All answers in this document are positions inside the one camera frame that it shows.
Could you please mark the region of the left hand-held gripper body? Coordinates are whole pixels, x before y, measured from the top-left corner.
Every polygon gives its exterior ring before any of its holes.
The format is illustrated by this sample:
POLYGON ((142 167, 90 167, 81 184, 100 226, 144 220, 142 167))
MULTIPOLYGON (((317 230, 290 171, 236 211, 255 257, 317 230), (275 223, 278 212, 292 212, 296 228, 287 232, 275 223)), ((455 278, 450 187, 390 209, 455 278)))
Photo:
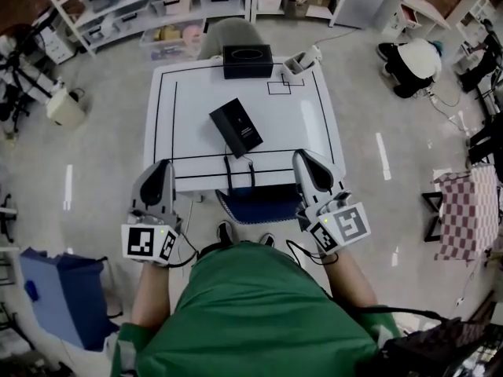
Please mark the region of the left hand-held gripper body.
POLYGON ((127 221, 121 225, 123 257, 169 267, 181 225, 182 219, 167 206, 148 207, 133 199, 127 221))

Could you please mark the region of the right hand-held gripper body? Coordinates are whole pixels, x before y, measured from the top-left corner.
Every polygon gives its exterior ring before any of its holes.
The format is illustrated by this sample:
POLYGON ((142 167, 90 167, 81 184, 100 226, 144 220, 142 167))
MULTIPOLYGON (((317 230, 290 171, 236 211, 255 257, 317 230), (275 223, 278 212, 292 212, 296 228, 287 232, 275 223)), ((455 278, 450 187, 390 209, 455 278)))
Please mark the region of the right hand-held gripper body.
POLYGON ((349 190, 338 192, 325 203, 301 203, 296 212, 301 231, 318 246, 321 254, 334 254, 370 235, 362 202, 349 204, 349 190))

